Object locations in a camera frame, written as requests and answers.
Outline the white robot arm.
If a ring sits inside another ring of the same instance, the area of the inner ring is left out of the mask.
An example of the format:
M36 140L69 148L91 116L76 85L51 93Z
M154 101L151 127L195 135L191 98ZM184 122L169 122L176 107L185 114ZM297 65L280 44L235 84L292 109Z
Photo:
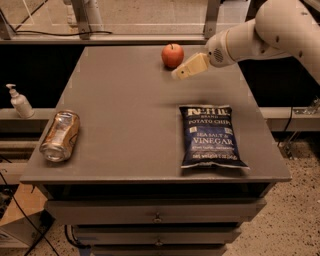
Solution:
M300 0L267 0L256 16L212 36L196 53L172 71L183 80L243 60L294 57L320 83L320 27Z

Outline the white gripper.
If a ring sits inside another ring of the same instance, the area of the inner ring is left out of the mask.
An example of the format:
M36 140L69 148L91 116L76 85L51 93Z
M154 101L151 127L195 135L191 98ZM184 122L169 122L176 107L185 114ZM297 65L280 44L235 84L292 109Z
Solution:
M184 80L207 71L210 64L214 67L233 65L235 61L232 59L227 48L227 35L228 30L212 36L205 45L208 56L205 53L192 55L171 72L172 78L175 80Z

